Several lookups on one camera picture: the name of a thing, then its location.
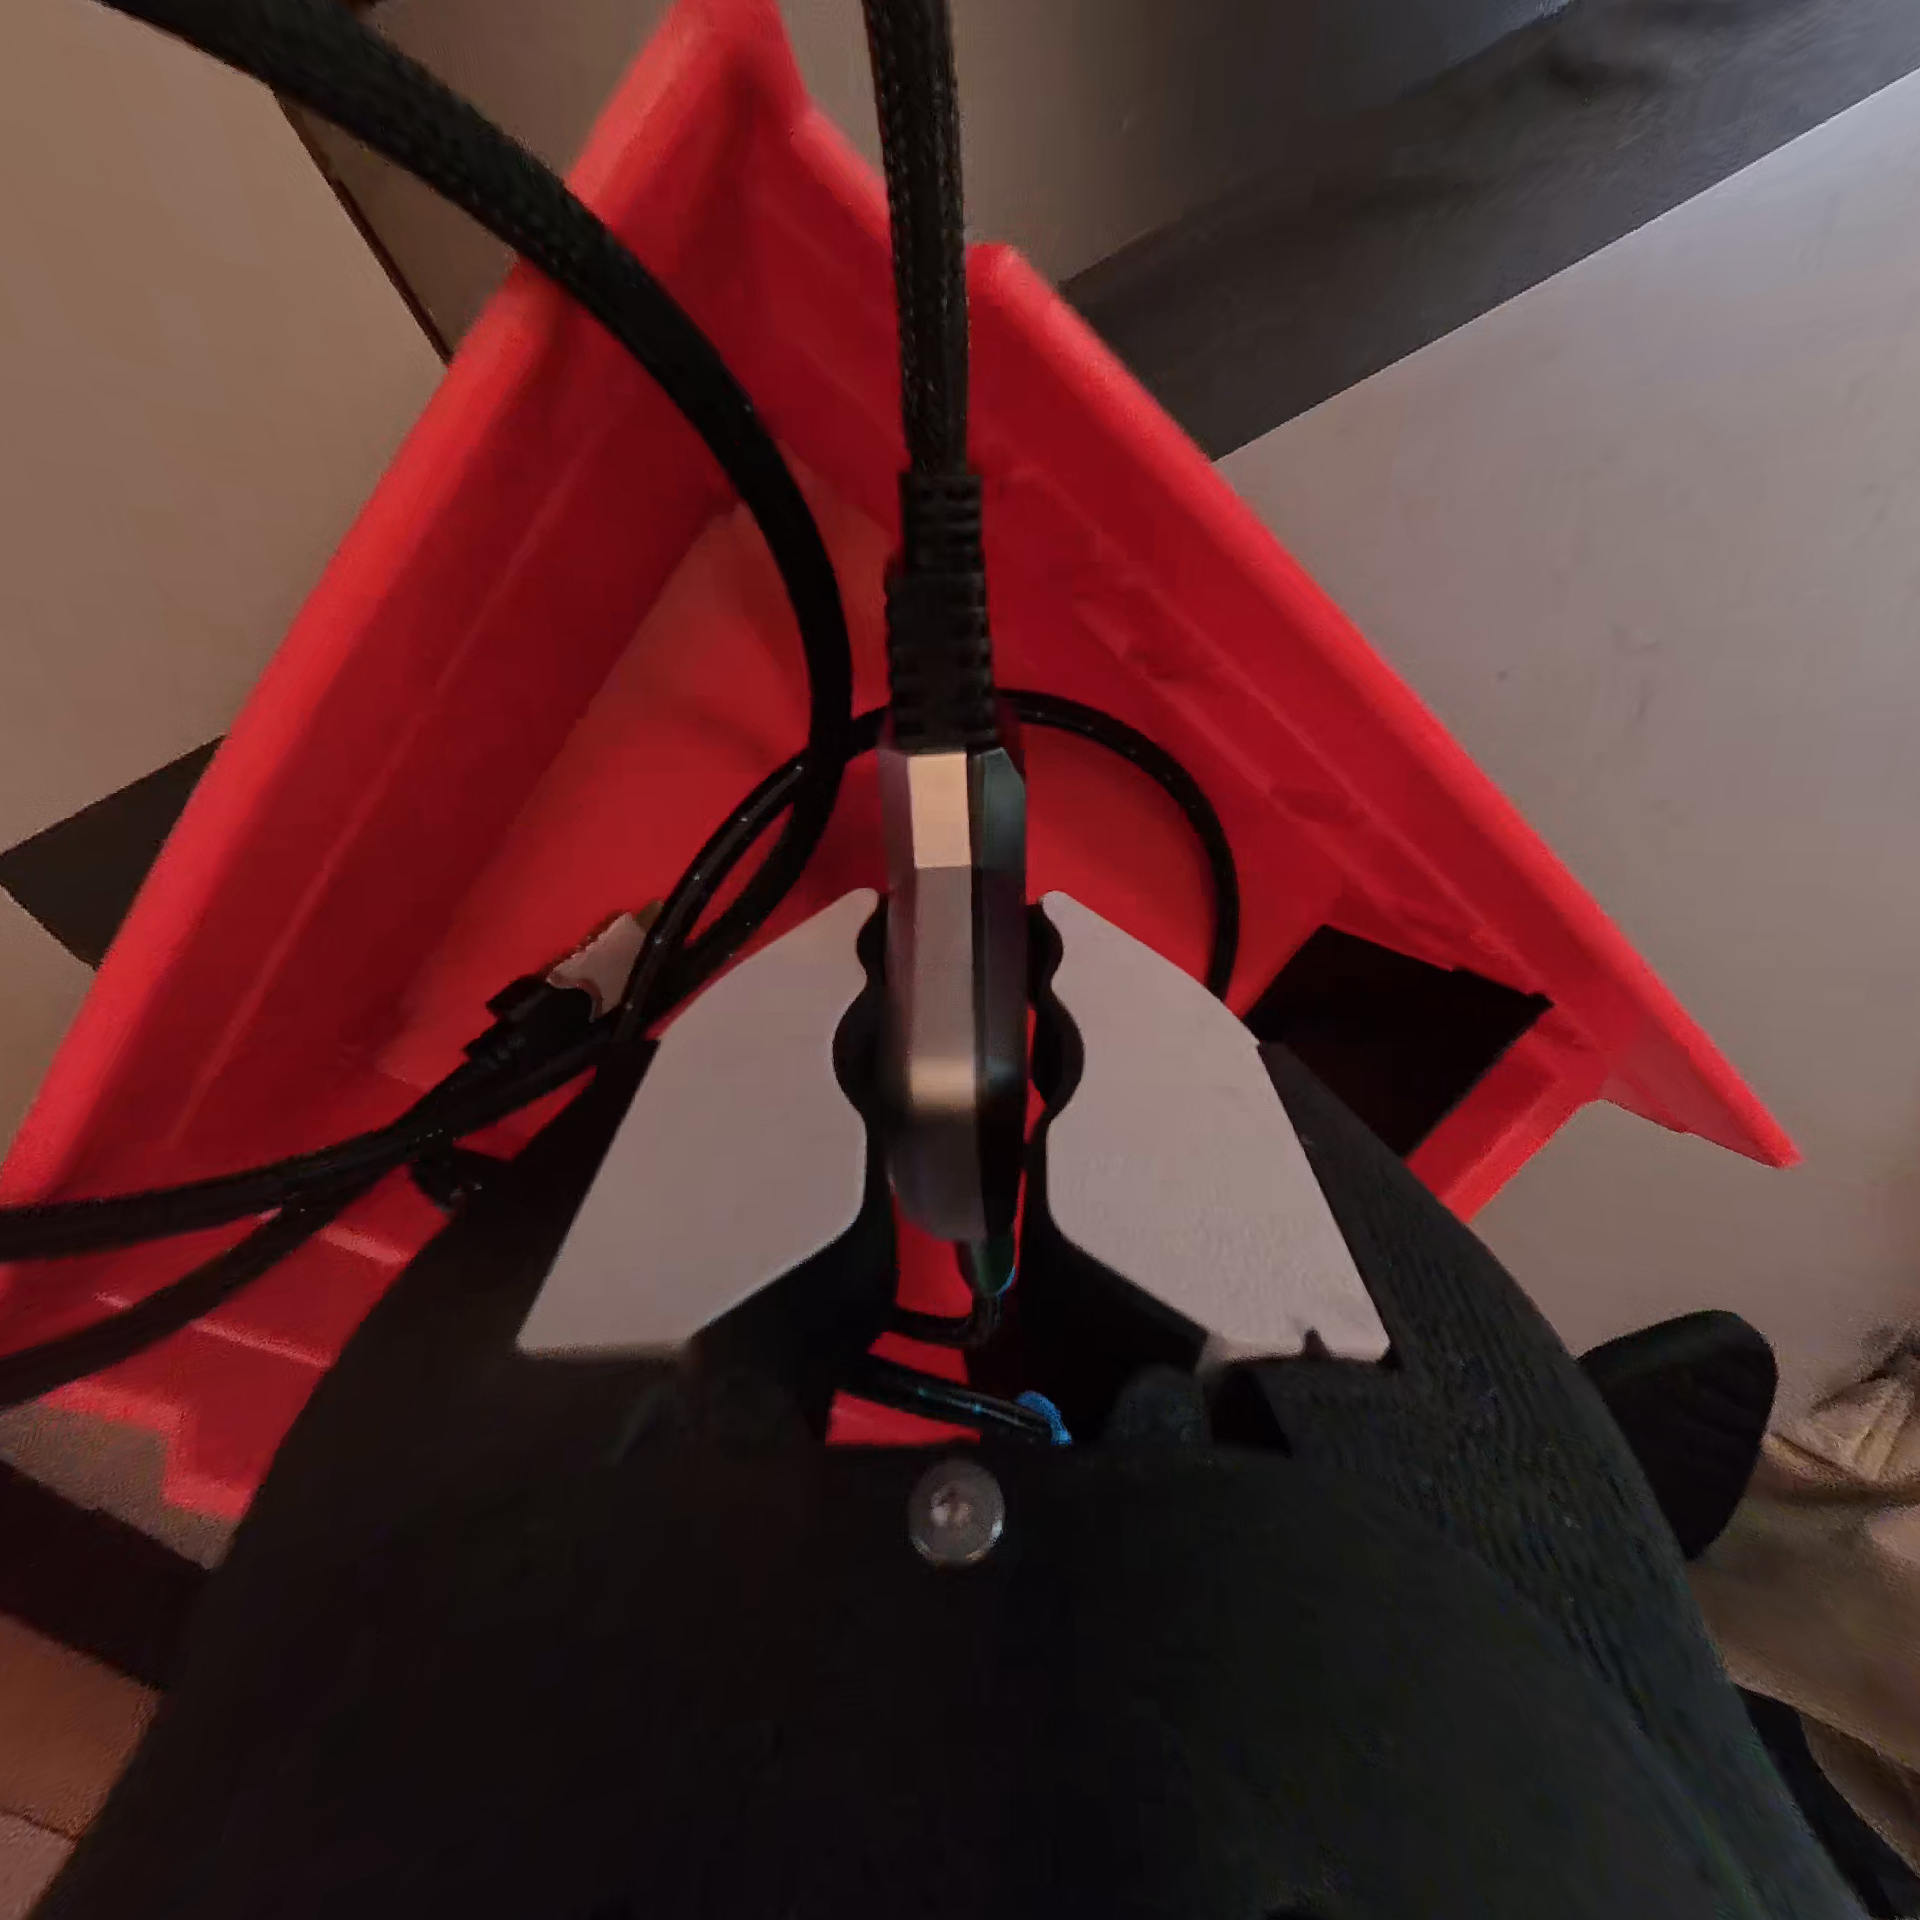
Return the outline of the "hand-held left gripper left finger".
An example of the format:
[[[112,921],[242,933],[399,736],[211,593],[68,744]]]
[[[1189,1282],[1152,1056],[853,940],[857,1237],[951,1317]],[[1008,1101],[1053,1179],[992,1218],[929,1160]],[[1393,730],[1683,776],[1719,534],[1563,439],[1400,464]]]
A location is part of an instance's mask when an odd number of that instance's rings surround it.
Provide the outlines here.
[[[858,1218],[866,1123],[832,1040],[866,988],[857,888],[666,1027],[521,1324],[535,1357],[675,1356]]]

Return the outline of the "person's torso in beige hoodie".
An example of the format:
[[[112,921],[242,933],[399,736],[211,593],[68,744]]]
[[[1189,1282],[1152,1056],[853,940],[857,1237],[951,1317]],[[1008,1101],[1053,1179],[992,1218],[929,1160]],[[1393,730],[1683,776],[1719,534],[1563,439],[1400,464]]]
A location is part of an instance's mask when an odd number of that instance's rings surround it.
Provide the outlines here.
[[[1914,1337],[1766,1436],[1693,1594],[1858,1903],[1916,1915]]]

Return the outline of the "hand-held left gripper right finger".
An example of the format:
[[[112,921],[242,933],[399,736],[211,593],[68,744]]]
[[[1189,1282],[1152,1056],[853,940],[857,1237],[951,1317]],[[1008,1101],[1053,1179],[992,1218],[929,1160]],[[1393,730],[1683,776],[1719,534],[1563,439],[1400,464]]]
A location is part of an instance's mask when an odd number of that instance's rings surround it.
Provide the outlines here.
[[[1257,1038],[1195,977],[1065,891],[1053,994],[1077,1076],[1044,1129],[1053,1224],[1208,1366],[1374,1366],[1388,1333]]]

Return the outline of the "red storage bin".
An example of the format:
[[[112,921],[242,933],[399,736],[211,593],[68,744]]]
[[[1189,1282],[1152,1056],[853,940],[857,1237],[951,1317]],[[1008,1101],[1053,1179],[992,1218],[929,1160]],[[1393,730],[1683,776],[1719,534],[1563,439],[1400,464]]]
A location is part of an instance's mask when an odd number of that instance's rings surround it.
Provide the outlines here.
[[[840,1446],[1086,1436],[1175,1322],[1053,1224],[1041,896],[1245,1026],[1322,924],[1554,1007],[1400,1160],[1474,1218],[1606,1101],[1795,1150],[1496,783],[1006,249],[953,265],[938,7],[890,185],[772,4],[681,4],[575,183],[344,4],[112,4],[359,133],[521,265],[192,791],[3,1160],[3,1415],[242,1517],[452,1233],[556,1255],[666,1027],[872,888],[870,1180],[761,1336]]]

